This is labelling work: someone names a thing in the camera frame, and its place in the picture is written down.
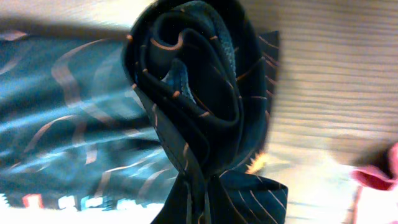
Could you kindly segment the black orange-patterned jersey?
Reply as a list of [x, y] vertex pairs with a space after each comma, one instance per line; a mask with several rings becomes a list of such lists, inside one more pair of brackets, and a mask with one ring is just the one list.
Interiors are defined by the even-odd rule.
[[238, 1], [156, 1], [124, 41], [1, 32], [1, 222], [283, 223], [252, 168], [278, 58]]

